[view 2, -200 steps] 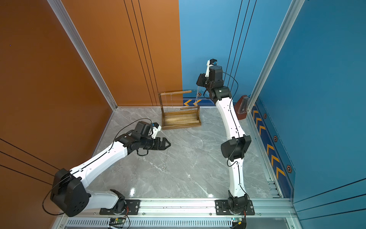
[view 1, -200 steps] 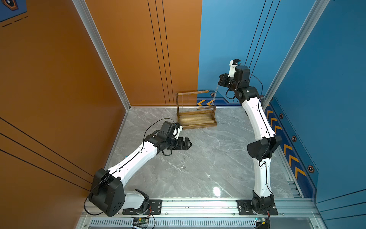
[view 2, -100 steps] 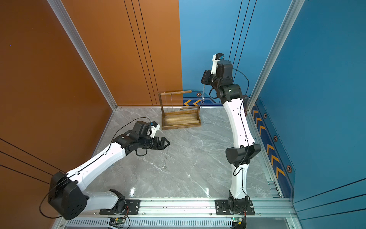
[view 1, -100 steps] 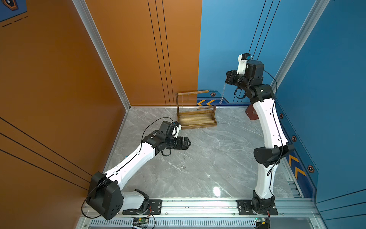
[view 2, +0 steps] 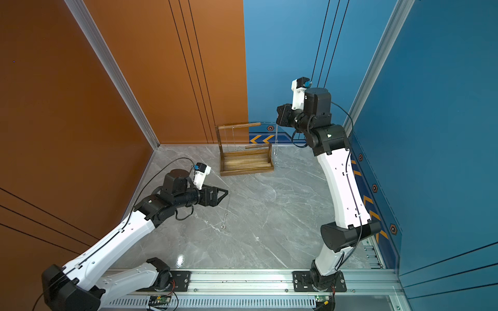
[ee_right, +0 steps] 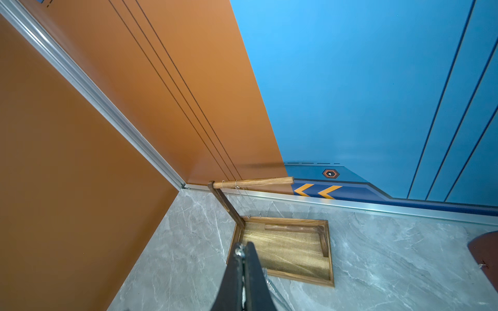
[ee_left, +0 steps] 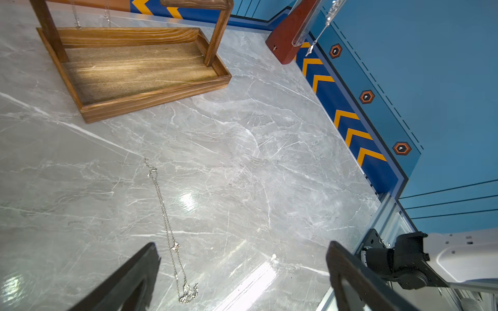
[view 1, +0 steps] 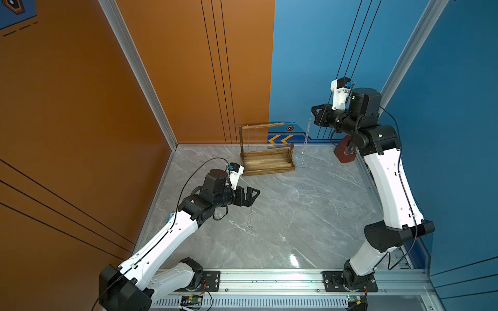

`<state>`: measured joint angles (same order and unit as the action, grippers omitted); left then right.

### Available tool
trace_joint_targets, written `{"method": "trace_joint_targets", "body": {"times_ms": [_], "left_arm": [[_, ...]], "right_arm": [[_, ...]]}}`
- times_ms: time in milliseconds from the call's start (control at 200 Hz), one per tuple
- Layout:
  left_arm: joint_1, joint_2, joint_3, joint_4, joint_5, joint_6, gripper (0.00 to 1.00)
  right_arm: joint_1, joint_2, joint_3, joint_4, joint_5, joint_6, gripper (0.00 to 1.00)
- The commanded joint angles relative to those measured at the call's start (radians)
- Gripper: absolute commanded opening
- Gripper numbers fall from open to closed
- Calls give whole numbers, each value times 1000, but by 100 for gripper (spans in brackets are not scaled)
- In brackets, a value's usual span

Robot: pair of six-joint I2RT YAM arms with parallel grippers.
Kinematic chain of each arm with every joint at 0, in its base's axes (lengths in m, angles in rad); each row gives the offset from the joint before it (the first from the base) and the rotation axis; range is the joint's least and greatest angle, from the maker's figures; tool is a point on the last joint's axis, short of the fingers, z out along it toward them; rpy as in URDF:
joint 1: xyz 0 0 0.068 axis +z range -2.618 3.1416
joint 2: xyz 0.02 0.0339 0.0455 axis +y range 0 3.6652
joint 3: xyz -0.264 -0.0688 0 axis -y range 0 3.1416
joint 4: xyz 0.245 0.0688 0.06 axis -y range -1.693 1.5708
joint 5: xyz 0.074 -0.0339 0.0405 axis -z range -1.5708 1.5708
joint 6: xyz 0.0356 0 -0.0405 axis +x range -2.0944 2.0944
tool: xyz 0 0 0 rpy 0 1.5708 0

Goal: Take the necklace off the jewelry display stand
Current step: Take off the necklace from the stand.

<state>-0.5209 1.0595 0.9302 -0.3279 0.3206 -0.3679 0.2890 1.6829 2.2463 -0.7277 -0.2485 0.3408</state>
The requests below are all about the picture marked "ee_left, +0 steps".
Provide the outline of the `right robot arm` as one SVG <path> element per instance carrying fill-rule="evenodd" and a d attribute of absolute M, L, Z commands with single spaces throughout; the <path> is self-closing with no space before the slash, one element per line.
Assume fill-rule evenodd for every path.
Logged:
<path fill-rule="evenodd" d="M 464 233 L 406 233 L 389 248 L 369 230 L 356 257 L 384 281 L 405 290 L 497 278 L 497 229 Z"/>

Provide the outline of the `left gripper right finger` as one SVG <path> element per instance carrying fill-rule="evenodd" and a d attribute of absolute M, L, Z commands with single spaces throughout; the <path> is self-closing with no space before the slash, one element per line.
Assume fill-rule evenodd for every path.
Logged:
<path fill-rule="evenodd" d="M 326 254 L 329 280 L 339 310 L 416 310 L 337 241 Z"/>

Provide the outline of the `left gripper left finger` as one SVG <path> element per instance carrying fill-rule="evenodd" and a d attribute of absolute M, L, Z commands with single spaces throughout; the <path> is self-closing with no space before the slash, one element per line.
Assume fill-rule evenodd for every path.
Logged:
<path fill-rule="evenodd" d="M 161 258 L 149 242 L 71 310 L 147 310 Z"/>

